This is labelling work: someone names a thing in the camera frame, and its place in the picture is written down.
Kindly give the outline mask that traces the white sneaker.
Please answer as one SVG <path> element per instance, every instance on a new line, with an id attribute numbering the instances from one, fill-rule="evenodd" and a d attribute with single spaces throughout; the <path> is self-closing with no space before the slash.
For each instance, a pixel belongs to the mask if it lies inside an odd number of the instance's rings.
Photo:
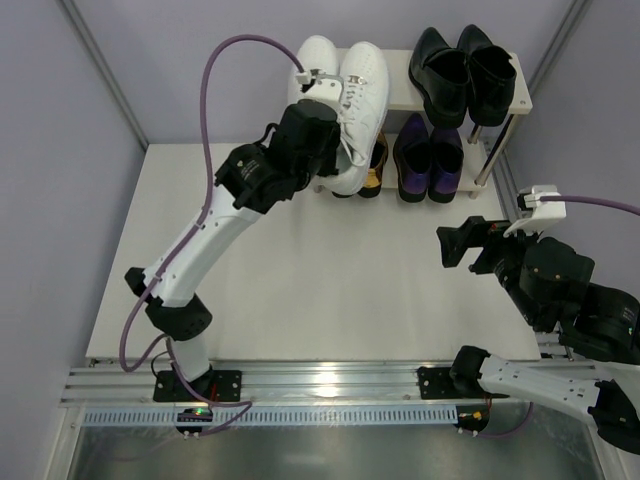
<path id="1" fill-rule="evenodd" d="M 382 50 L 362 41 L 345 54 L 339 75 L 343 80 L 339 123 L 339 173 L 324 186 L 338 196 L 352 196 L 363 187 L 378 134 L 387 115 L 390 73 Z"/>
<path id="2" fill-rule="evenodd" d="M 307 38 L 299 48 L 296 57 L 305 71 L 317 70 L 321 74 L 328 75 L 339 73 L 340 63 L 336 46 L 322 35 Z M 302 85 L 295 78 L 297 73 L 297 67 L 293 66 L 288 78 L 288 104 L 295 104 L 302 98 Z"/>

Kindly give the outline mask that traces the gold loafer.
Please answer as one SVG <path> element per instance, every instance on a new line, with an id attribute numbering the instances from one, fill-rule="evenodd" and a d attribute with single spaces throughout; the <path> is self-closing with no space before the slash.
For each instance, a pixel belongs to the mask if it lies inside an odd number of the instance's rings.
<path id="1" fill-rule="evenodd" d="M 377 136 L 373 153 L 370 159 L 368 173 L 362 188 L 360 197 L 370 199 L 378 196 L 382 189 L 384 166 L 388 159 L 388 142 L 383 132 Z"/>

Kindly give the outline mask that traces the black patent loafer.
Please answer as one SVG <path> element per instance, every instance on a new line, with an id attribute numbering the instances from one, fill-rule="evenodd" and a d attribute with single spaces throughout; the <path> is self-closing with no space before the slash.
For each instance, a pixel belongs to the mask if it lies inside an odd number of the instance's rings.
<path id="1" fill-rule="evenodd" d="M 474 24 L 463 29 L 457 48 L 465 54 L 470 77 L 467 107 L 471 120 L 482 127 L 499 126 L 515 92 L 517 72 L 511 55 Z"/>
<path id="2" fill-rule="evenodd" d="M 413 49 L 408 75 L 418 90 L 432 126 L 459 128 L 466 115 L 470 75 L 465 54 L 452 48 L 434 27 L 421 34 Z"/>

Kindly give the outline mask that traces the purple loafer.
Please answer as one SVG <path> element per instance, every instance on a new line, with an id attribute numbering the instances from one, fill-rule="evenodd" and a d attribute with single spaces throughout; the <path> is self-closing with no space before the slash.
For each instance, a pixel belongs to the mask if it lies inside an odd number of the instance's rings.
<path id="1" fill-rule="evenodd" d="M 412 113 L 393 145 L 400 198 L 407 203 L 425 199 L 431 180 L 432 150 L 423 117 Z"/>
<path id="2" fill-rule="evenodd" d="M 464 150 L 456 129 L 434 129 L 431 137 L 432 167 L 429 198 L 441 204 L 456 196 L 462 174 Z"/>

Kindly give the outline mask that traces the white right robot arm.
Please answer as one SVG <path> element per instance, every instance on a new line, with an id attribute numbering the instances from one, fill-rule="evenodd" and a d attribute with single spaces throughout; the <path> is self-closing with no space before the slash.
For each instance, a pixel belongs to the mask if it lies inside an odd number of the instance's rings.
<path id="1" fill-rule="evenodd" d="M 639 451 L 639 302 L 592 282 L 592 259 L 552 237 L 513 233 L 508 221 L 467 218 L 436 235 L 444 267 L 472 248 L 470 272 L 494 275 L 536 333 L 557 331 L 559 343 L 608 373 L 605 380 L 574 380 L 524 367 L 465 345 L 450 378 L 463 396 L 506 395 L 559 411 L 596 429 L 608 444 Z"/>

